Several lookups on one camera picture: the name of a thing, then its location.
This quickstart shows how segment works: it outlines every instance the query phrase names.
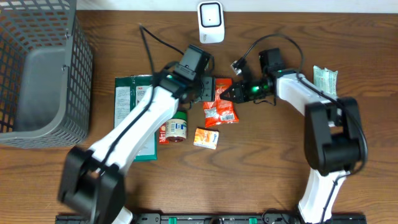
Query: snack package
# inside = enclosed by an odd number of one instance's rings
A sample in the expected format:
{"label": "snack package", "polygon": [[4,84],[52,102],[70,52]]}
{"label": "snack package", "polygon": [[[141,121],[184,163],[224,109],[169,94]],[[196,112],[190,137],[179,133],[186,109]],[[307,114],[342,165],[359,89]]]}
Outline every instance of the snack package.
{"label": "snack package", "polygon": [[332,96],[337,96],[336,82],[338,71],[331,71],[327,68],[320,69],[318,66],[313,67],[313,84],[321,90]]}
{"label": "snack package", "polygon": [[[134,75],[131,77],[115,78],[114,96],[114,127],[142,100],[149,88],[152,75]],[[157,160],[156,134],[153,134],[138,152],[134,162]]]}
{"label": "snack package", "polygon": [[159,128],[159,144],[168,144],[169,140],[166,139],[166,123],[162,124]]}
{"label": "snack package", "polygon": [[194,146],[216,149],[218,142],[218,131],[209,131],[197,128],[195,132]]}
{"label": "snack package", "polygon": [[230,101],[221,100],[220,94],[232,85],[230,78],[216,79],[216,98],[214,102],[204,102],[205,127],[212,127],[219,124],[237,123],[238,117],[234,111],[234,105]]}

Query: small orange box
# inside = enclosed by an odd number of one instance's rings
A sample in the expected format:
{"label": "small orange box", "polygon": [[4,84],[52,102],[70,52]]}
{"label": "small orange box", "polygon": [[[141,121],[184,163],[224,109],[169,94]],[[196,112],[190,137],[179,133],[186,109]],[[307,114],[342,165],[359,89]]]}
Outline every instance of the small orange box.
{"label": "small orange box", "polygon": [[206,147],[209,149],[216,149],[218,142],[218,131],[209,131],[197,128],[195,131],[194,146]]}

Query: green led light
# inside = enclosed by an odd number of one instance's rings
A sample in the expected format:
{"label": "green led light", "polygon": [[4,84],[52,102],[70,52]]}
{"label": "green led light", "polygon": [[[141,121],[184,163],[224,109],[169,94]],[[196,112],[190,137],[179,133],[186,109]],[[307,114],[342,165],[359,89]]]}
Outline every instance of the green led light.
{"label": "green led light", "polygon": [[253,88],[251,88],[251,91],[257,92],[259,89],[260,89],[259,86],[254,86]]}
{"label": "green led light", "polygon": [[177,224],[177,218],[175,217],[169,218],[169,224]]}
{"label": "green led light", "polygon": [[249,218],[249,224],[257,224],[257,218]]}

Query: red packaging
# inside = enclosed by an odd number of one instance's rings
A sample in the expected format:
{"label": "red packaging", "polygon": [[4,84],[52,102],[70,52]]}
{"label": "red packaging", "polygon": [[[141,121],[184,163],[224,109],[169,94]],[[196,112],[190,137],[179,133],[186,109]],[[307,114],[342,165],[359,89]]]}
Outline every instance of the red packaging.
{"label": "red packaging", "polygon": [[203,109],[205,111],[205,127],[209,128],[219,124],[237,123],[234,105],[230,101],[221,100],[220,94],[232,85],[230,78],[216,79],[216,99],[214,102],[204,102]]}
{"label": "red packaging", "polygon": [[166,139],[166,123],[162,124],[159,128],[159,144],[168,144],[169,140]]}

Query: green connector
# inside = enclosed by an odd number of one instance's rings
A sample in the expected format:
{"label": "green connector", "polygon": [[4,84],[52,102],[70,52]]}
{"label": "green connector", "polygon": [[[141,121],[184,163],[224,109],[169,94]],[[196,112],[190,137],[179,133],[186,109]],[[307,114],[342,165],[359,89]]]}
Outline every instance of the green connector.
{"label": "green connector", "polygon": [[257,224],[257,218],[249,218],[249,224]]}
{"label": "green connector", "polygon": [[169,224],[177,224],[177,218],[169,218]]}

